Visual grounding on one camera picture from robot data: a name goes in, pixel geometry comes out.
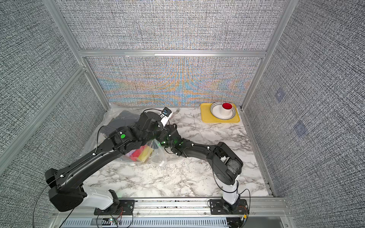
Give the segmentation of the clear plastic vacuum bag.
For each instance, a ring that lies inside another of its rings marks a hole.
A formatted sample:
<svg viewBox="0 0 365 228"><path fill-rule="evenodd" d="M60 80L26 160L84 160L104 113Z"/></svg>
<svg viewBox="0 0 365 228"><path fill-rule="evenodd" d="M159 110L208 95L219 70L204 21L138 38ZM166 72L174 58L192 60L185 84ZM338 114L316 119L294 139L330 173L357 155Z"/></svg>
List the clear plastic vacuum bag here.
<svg viewBox="0 0 365 228"><path fill-rule="evenodd" d="M154 108L144 110L133 126L120 127L108 135L102 143L99 143L99 131L106 125L101 126L96 134L96 147L83 159L82 167L98 170L156 138L164 127L160 122L162 110L160 113L154 111Z"/></svg>

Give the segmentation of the black trousers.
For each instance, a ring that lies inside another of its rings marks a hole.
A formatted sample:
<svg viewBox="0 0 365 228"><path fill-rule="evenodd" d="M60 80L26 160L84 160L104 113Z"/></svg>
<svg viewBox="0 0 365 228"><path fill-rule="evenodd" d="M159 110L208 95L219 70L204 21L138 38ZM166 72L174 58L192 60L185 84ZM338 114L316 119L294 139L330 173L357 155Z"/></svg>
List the black trousers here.
<svg viewBox="0 0 365 228"><path fill-rule="evenodd" d="M140 118L140 115L124 110L117 117L111 119L111 121L102 127L99 133L104 137L110 135L113 131L124 126L133 126Z"/></svg>

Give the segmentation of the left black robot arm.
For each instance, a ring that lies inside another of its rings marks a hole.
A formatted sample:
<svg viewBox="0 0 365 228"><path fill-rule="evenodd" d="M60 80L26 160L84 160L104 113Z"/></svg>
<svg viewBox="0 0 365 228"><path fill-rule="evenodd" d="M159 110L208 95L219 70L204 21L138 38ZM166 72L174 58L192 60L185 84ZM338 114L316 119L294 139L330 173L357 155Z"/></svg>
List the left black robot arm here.
<svg viewBox="0 0 365 228"><path fill-rule="evenodd" d="M154 139L163 128L161 116L154 112L143 112L131 126L112 127L109 136L80 159L62 169L46 171L50 202L59 212L70 211L78 206L116 209L119 200L114 191L99 191L87 187L83 182L111 161Z"/></svg>

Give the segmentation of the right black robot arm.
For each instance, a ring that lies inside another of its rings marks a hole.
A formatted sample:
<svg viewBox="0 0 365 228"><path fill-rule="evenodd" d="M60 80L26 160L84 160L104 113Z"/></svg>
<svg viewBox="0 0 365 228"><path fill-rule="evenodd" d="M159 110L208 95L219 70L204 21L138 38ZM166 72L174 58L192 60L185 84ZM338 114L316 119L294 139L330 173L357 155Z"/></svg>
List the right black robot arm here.
<svg viewBox="0 0 365 228"><path fill-rule="evenodd" d="M204 145L182 138L177 125L167 125L157 140L162 147L170 148L171 152L184 158L196 158L209 163L213 179L223 192L222 200L230 207L236 207L240 201L239 181L243 162L236 153L224 142L216 145Z"/></svg>

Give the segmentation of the colourful folded clothes stack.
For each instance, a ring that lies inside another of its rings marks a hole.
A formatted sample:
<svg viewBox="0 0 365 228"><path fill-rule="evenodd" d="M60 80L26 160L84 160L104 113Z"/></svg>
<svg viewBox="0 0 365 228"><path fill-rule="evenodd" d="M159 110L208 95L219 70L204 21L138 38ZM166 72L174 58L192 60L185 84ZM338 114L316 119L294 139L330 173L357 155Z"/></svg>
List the colourful folded clothes stack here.
<svg viewBox="0 0 365 228"><path fill-rule="evenodd" d="M149 157L150 154L153 152L152 149L148 145L141 146L137 150L132 150L131 152L126 154L126 157L134 162L145 162Z"/></svg>

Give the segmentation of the yellow plastic tray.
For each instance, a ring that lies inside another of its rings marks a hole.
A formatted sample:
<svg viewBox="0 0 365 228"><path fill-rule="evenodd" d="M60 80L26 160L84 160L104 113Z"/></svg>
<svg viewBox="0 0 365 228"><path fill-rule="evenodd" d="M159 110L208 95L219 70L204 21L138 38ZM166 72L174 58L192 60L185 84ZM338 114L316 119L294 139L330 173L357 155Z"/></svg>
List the yellow plastic tray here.
<svg viewBox="0 0 365 228"><path fill-rule="evenodd" d="M200 105L201 118L202 118L203 122L205 122L205 123L238 123L240 121L240 117L239 117L237 110L236 110L235 117L230 120L221 120L221 119L214 117L210 111L211 104L212 103L202 103Z"/></svg>

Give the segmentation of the white patterned bowl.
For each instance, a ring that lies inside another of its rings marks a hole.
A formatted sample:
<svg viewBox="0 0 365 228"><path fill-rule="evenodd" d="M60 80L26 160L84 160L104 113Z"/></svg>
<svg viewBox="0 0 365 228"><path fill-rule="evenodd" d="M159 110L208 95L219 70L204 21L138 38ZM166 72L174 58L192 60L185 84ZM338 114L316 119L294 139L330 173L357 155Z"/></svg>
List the white patterned bowl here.
<svg viewBox="0 0 365 228"><path fill-rule="evenodd" d="M236 109L233 106L233 104L232 104L233 109L232 109L231 116L221 115L220 110L221 110L221 106L222 106L223 103L224 102L215 102L215 103L211 104L210 111L211 111L212 115L214 117L218 118L218 119L221 119L221 120L230 120L230 119L234 118L235 115L236 115Z"/></svg>

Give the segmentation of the white cup red inside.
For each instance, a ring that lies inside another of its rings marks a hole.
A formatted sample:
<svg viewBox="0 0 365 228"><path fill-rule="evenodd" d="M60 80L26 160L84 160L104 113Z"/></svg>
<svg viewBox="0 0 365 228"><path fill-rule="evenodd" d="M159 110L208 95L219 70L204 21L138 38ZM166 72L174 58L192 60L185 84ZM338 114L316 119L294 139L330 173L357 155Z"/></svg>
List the white cup red inside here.
<svg viewBox="0 0 365 228"><path fill-rule="evenodd" d="M233 106L231 103L223 103L221 106L220 113L223 116L231 116Z"/></svg>

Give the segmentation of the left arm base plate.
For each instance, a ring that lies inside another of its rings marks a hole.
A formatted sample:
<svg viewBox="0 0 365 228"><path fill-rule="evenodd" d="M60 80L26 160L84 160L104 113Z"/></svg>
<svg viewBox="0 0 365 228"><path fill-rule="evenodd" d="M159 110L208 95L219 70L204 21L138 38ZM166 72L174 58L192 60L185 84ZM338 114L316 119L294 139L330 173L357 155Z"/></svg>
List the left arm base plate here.
<svg viewBox="0 0 365 228"><path fill-rule="evenodd" d="M113 203L109 208L101 210L95 208L94 215L132 215L136 201L133 199L120 199L119 203Z"/></svg>

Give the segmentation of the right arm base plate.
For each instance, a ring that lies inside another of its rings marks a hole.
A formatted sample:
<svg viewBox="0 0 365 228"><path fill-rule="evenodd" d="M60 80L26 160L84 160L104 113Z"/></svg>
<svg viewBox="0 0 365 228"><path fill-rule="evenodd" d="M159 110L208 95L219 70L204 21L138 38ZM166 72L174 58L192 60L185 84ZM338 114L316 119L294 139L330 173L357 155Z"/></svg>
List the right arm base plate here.
<svg viewBox="0 0 365 228"><path fill-rule="evenodd" d="M208 206L212 215L248 215L250 213L245 199L238 199L233 205L223 199L210 199Z"/></svg>

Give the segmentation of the aluminium front rail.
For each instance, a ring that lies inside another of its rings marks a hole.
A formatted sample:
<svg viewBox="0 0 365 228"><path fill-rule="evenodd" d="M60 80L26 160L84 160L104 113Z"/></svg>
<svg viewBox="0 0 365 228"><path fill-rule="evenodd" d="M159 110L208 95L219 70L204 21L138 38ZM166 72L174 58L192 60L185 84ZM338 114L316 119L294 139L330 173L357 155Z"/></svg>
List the aluminium front rail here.
<svg viewBox="0 0 365 228"><path fill-rule="evenodd" d="M283 198L244 197L251 203L249 218L253 217L293 217ZM217 217L211 214L209 198L134 198L134 218L147 217ZM50 223L62 222L70 218L95 218L94 208L77 207L72 213L55 211Z"/></svg>

